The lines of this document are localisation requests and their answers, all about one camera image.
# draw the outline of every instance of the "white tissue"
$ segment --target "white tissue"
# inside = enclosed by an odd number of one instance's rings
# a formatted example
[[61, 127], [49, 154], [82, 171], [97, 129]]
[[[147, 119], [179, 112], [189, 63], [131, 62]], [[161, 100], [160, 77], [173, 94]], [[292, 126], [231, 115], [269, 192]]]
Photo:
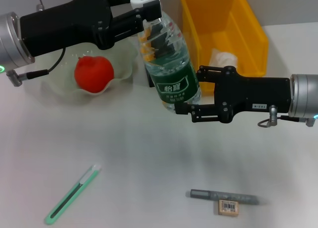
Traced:
[[210, 67], [223, 68], [226, 66], [238, 67], [238, 58], [232, 53], [220, 52], [217, 49], [212, 50], [212, 55], [209, 63]]

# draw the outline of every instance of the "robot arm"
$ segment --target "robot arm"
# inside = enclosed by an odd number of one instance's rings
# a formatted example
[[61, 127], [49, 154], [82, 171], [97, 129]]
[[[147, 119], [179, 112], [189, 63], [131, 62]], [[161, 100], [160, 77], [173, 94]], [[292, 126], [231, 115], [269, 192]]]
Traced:
[[[176, 104], [177, 114], [192, 116], [193, 122], [230, 123], [243, 111], [267, 112], [270, 118], [261, 127], [277, 125], [277, 120], [305, 122], [312, 127], [318, 117], [318, 75], [292, 75], [288, 78], [240, 76], [236, 68], [201, 66], [199, 81], [215, 83], [213, 105]], [[278, 113], [288, 116], [278, 117]]]
[[[143, 20], [161, 17], [159, 1], [113, 17], [110, 7], [130, 0], [73, 0], [26, 15], [0, 15], [0, 73], [6, 72], [14, 86], [27, 78], [14, 69], [31, 64], [34, 57], [75, 44], [90, 42], [106, 50], [124, 38], [144, 30]], [[32, 76], [47, 75], [47, 70]]]

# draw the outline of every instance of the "gray marker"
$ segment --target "gray marker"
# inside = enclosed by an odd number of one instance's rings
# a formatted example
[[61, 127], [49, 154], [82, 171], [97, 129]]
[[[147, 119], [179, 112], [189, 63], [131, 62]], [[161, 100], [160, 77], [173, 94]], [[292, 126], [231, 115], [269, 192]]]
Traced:
[[204, 199], [204, 200], [212, 200], [212, 201], [225, 200], [225, 201], [238, 202], [241, 204], [259, 205], [259, 200], [256, 196], [236, 194], [236, 193], [214, 192], [214, 191], [191, 189], [190, 197]]

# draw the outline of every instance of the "green pen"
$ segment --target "green pen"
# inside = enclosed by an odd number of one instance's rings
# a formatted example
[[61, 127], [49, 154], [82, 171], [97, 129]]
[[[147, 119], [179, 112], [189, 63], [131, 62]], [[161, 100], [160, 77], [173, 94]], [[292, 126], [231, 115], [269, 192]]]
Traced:
[[79, 182], [65, 195], [65, 197], [56, 205], [56, 207], [45, 218], [45, 223], [52, 225], [69, 205], [79, 196], [79, 194], [88, 186], [88, 184], [98, 175], [101, 170], [99, 164], [89, 168]]

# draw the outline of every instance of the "plastic bottle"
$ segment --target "plastic bottle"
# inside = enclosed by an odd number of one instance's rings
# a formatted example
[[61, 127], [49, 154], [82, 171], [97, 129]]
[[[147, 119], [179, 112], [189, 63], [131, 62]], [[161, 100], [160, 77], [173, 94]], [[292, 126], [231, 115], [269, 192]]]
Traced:
[[[131, 0], [131, 5], [140, 8], [152, 1]], [[165, 107], [174, 111], [175, 103], [197, 104], [201, 89], [178, 26], [162, 12], [162, 18], [144, 21], [144, 28], [138, 34], [141, 53]]]

